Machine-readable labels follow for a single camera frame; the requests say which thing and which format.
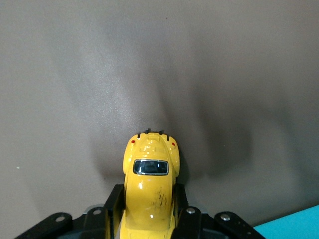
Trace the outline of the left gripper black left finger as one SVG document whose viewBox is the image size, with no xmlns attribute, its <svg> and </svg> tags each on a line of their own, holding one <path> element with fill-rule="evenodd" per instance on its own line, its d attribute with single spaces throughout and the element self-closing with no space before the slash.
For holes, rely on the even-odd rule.
<svg viewBox="0 0 319 239">
<path fill-rule="evenodd" d="M 73 219 L 54 213 L 18 235 L 18 239 L 113 239 L 124 212 L 124 185 L 116 184 L 102 206 L 94 206 Z"/>
</svg>

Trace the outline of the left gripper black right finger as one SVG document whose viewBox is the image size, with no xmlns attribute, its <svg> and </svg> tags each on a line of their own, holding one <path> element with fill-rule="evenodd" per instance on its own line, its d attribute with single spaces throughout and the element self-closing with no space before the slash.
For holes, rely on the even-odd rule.
<svg viewBox="0 0 319 239">
<path fill-rule="evenodd" d="M 234 212 L 224 211 L 211 217 L 188 203 L 185 187 L 174 187 L 178 215 L 172 239 L 263 239 L 251 225 Z"/>
</svg>

